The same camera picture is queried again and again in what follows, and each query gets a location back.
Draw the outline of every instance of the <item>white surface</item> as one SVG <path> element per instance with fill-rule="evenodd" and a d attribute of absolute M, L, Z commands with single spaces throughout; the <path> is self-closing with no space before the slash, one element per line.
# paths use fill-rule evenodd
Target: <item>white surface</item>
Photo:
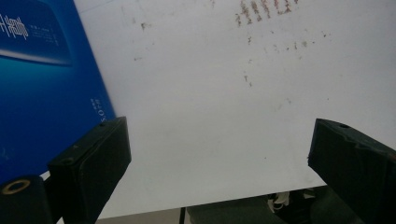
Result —
<path fill-rule="evenodd" d="M 255 1 L 76 0 L 131 135 L 101 218 L 321 185 L 316 118 L 396 148 L 396 2 Z"/>

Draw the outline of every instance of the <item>black device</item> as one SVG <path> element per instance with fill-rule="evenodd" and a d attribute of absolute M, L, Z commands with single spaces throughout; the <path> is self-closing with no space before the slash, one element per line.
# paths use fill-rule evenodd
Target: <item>black device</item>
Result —
<path fill-rule="evenodd" d="M 126 118 L 105 121 L 48 163 L 50 177 L 0 186 L 0 223 L 94 223 L 131 161 Z"/>
<path fill-rule="evenodd" d="M 365 223 L 396 222 L 392 148 L 343 123 L 317 119 L 308 165 Z"/>

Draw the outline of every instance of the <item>brass grommet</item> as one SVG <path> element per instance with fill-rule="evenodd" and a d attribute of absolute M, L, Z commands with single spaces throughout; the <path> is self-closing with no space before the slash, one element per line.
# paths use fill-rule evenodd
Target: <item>brass grommet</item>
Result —
<path fill-rule="evenodd" d="M 23 191 L 24 189 L 26 189 L 27 187 L 29 187 L 30 185 L 30 180 L 27 179 L 20 179 L 20 180 L 16 180 L 12 183 L 7 184 L 3 189 L 2 189 L 2 193 L 9 195 L 9 194 L 14 194 L 14 193 L 18 193 L 20 191 Z"/>

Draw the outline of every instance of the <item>screw hole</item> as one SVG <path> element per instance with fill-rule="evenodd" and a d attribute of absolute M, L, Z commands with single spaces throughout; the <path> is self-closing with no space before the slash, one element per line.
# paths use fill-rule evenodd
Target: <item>screw hole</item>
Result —
<path fill-rule="evenodd" d="M 30 180 L 27 179 L 16 180 L 6 185 L 6 187 L 2 189 L 2 193 L 6 195 L 18 193 L 29 187 L 29 185 L 30 185 Z"/>
<path fill-rule="evenodd" d="M 339 127 L 340 127 L 340 128 L 344 128 L 344 129 L 350 128 L 349 126 L 347 126 L 347 125 L 345 125 L 345 124 L 340 124 Z"/>

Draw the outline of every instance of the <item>blue book cover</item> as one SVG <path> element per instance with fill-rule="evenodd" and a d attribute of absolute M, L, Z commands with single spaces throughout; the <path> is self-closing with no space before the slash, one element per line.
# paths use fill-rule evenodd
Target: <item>blue book cover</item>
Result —
<path fill-rule="evenodd" d="M 0 109 L 0 183 L 115 118 L 73 1 L 0 0 Z"/>

